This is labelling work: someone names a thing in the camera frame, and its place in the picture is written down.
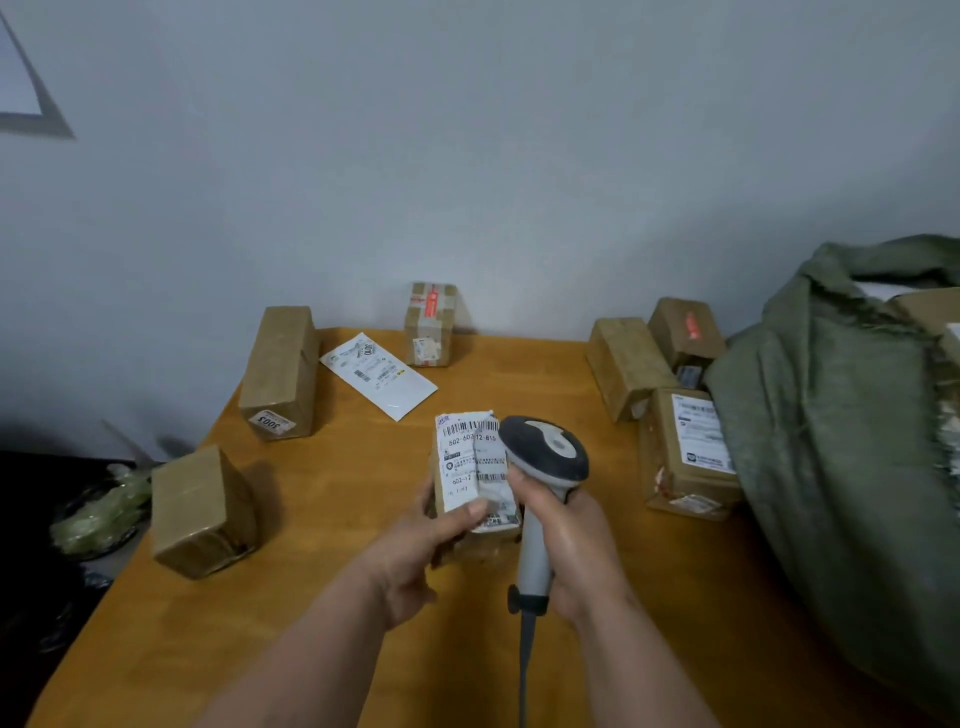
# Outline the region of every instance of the finger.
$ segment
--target finger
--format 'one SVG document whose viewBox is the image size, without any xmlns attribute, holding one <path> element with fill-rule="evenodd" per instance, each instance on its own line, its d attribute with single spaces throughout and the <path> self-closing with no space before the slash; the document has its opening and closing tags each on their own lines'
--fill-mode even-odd
<svg viewBox="0 0 960 728">
<path fill-rule="evenodd" d="M 414 498 L 414 511 L 418 515 L 423 515 L 426 513 L 427 503 L 430 502 L 432 497 L 433 475 L 430 474 L 426 477 L 426 480 L 423 481 L 423 484 L 420 486 L 420 491 L 417 493 L 417 497 Z"/>
<path fill-rule="evenodd" d="M 464 531 L 476 527 L 487 517 L 489 508 L 490 502 L 479 497 L 435 518 L 430 522 L 430 536 L 434 546 L 446 543 Z"/>
<path fill-rule="evenodd" d="M 566 517 L 564 505 L 539 480 L 530 477 L 513 463 L 507 471 L 507 482 L 517 500 L 537 514 L 541 523 L 550 523 Z"/>
</svg>

